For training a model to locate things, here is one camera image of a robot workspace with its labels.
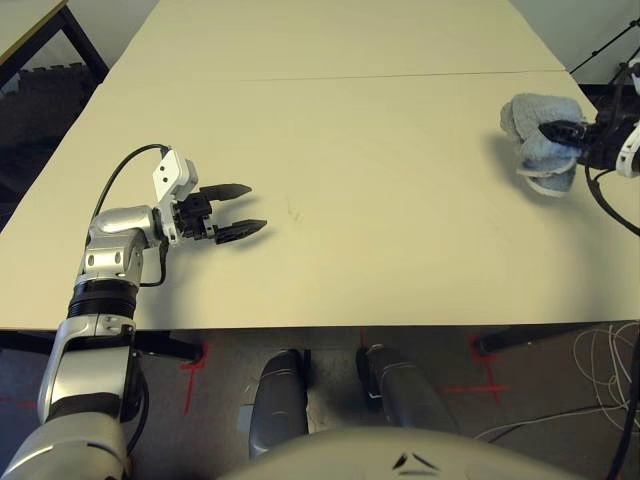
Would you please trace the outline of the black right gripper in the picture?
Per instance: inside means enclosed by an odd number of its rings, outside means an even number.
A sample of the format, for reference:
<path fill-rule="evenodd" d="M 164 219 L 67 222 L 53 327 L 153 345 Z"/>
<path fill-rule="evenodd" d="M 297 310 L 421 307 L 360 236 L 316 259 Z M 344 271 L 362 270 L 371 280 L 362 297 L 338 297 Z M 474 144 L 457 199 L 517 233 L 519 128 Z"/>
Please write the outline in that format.
<path fill-rule="evenodd" d="M 579 165 L 596 170 L 616 169 L 623 140 L 619 139 L 620 122 L 596 121 L 576 123 L 555 120 L 541 123 L 538 130 L 550 142 L 564 146 L 580 146 Z"/>

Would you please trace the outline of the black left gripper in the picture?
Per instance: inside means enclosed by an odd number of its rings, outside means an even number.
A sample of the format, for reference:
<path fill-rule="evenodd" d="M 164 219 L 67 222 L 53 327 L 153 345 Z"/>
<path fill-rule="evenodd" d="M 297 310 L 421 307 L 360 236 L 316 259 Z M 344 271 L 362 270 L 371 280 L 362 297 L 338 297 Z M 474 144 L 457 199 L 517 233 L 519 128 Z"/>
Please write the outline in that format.
<path fill-rule="evenodd" d="M 217 245 L 242 240 L 260 231 L 266 220 L 248 219 L 226 227 L 215 226 L 211 221 L 214 201 L 229 201 L 246 195 L 252 188 L 230 183 L 203 186 L 196 193 L 173 205 L 173 219 L 180 240 L 213 240 Z"/>

